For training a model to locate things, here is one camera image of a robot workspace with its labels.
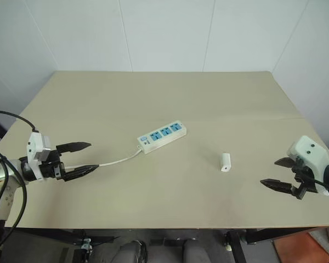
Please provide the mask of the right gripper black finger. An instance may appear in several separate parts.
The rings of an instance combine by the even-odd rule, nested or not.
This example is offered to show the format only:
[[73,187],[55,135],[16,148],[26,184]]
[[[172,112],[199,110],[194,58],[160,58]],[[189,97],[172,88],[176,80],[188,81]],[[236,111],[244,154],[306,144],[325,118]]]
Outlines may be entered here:
[[292,168],[296,165],[296,162],[290,157],[284,157],[275,161],[274,164],[281,167]]
[[292,184],[290,183],[282,182],[280,180],[275,180],[275,179],[263,179],[260,181],[260,183],[272,189],[273,191],[293,195]]

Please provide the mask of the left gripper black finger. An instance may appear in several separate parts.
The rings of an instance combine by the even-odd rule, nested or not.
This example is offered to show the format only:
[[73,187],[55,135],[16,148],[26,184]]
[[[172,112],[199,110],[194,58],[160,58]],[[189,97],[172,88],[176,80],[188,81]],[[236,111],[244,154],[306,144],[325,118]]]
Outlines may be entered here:
[[88,142],[69,142],[62,145],[56,145],[56,150],[59,153],[65,153],[65,152],[76,152],[83,150],[87,147],[90,147],[91,144]]
[[81,177],[93,172],[97,168],[99,168],[99,165],[83,165],[83,166],[74,168],[73,170],[68,171],[63,175],[63,180],[71,181],[71,180],[74,180],[77,178],[81,178]]

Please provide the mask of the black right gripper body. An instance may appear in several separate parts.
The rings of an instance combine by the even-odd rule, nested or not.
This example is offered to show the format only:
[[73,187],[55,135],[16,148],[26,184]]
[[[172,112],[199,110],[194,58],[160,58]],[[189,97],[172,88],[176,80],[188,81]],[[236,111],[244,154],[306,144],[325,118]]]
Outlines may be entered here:
[[300,183],[298,187],[291,186],[291,195],[303,199],[306,192],[317,193],[312,170],[299,157],[291,160],[291,163],[291,170],[295,173],[294,179]]

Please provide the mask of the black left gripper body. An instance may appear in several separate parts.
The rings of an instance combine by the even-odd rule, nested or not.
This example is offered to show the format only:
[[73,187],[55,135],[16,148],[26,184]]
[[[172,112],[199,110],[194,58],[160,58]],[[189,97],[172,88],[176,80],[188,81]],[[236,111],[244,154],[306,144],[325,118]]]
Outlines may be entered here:
[[39,169],[44,179],[55,178],[63,179],[65,176],[65,167],[60,159],[61,154],[57,150],[50,151],[47,159],[42,161]]

